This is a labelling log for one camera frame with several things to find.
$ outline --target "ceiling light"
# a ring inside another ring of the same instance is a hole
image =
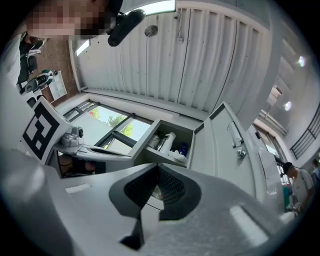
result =
[[[155,2],[155,3],[147,4],[145,6],[136,8],[135,10],[137,9],[144,10],[146,16],[150,16],[154,14],[162,14],[162,13],[173,13],[176,11],[176,0]]]
[[[81,45],[78,50],[76,50],[76,55],[79,56],[80,53],[82,53],[87,47],[90,46],[90,40],[87,40]]]
[[[300,58],[299,58],[299,64],[300,64],[300,66],[301,67],[304,67],[305,66],[305,64],[306,64],[306,60],[305,60],[305,58],[304,57],[302,57],[302,56],[300,56]]]
[[[291,101],[288,101],[286,104],[284,104],[284,110],[285,111],[289,111],[291,109]]]

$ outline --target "white bottle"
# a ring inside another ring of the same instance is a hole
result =
[[[170,132],[166,136],[167,136],[167,139],[166,139],[165,143],[163,144],[160,152],[167,156],[169,154],[169,151],[172,148],[172,144],[174,143],[176,135],[173,132]]]

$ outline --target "cabinet door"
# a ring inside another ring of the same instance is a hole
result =
[[[238,151],[245,155],[240,157]],[[228,180],[263,201],[266,180],[259,156],[224,102],[194,131],[190,154],[190,169]]]

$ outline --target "tree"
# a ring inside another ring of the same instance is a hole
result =
[[[126,119],[123,115],[117,115],[115,118],[111,115],[109,116],[109,120],[107,125],[111,126],[112,128],[118,125],[120,122],[122,122],[124,119]],[[129,138],[131,138],[133,134],[134,126],[132,123],[129,123],[122,131],[121,133]]]
[[[89,115],[94,117],[95,119],[100,119],[99,109],[95,108],[89,112]]]

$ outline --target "corrugated metal wall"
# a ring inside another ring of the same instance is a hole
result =
[[[149,25],[159,30],[147,38]],[[153,97],[207,113],[226,101],[237,112],[254,86],[261,35],[226,14],[182,8],[149,16],[119,47],[109,47],[106,35],[94,38],[78,62],[89,89]]]

